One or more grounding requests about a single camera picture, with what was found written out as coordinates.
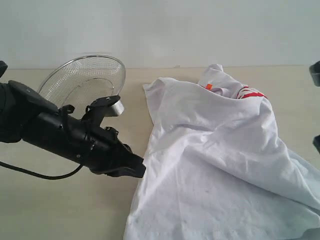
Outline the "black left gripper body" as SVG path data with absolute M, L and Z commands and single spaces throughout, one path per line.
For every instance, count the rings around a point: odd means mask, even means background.
M 114 128 L 105 130 L 65 113 L 40 113 L 37 130 L 41 149 L 83 165 L 94 174 L 130 174 L 133 152 L 118 139 Z

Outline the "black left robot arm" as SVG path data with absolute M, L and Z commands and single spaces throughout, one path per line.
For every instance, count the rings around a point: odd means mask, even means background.
M 18 81 L 0 85 L 0 140 L 25 141 L 87 167 L 97 175 L 142 178 L 143 158 L 101 127 L 124 111 L 124 64 L 107 55 L 86 55 L 56 68 L 38 90 Z

